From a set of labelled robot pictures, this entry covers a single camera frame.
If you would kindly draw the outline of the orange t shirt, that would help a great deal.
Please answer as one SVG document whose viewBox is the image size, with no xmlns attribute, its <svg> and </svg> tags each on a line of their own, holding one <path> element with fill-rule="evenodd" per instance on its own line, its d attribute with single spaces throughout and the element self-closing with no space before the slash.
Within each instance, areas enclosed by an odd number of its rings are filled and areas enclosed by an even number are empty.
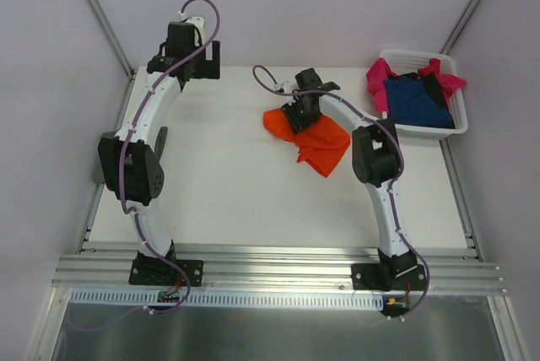
<svg viewBox="0 0 540 361">
<path fill-rule="evenodd" d="M 275 138 L 296 146 L 297 163 L 306 162 L 323 177 L 336 169 L 351 143 L 348 133 L 328 116 L 320 116 L 304 131 L 294 133 L 285 114 L 273 109 L 263 113 L 262 124 Z"/>
</svg>

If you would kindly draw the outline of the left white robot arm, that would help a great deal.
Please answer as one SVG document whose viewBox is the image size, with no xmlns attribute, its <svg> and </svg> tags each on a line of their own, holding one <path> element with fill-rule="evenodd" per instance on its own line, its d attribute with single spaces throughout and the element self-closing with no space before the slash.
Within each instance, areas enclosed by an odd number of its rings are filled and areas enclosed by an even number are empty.
<svg viewBox="0 0 540 361">
<path fill-rule="evenodd" d="M 131 285 L 179 288 L 186 272 L 201 262 L 176 260 L 174 241 L 161 219 L 165 185 L 160 159 L 168 129 L 162 121 L 192 79 L 220 77 L 220 43 L 206 37 L 204 19 L 182 15 L 168 25 L 165 41 L 147 63 L 143 95 L 121 128 L 100 137 L 98 154 L 105 185 L 131 217 L 140 246 L 132 262 Z"/>
</svg>

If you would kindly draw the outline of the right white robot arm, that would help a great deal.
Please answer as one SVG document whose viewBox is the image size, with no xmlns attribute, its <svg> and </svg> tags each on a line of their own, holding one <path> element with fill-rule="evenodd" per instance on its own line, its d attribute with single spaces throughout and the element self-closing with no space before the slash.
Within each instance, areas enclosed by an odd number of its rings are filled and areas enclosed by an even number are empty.
<svg viewBox="0 0 540 361">
<path fill-rule="evenodd" d="M 351 137 L 352 169 L 370 194 L 379 231 L 379 262 L 359 271 L 361 286 L 382 292 L 412 288 L 424 269 L 398 206 L 403 156 L 394 123 L 356 108 L 337 84 L 322 82 L 313 68 L 297 73 L 293 83 L 276 84 L 273 89 L 288 97 L 282 110 L 294 132 L 305 131 L 327 116 Z"/>
</svg>

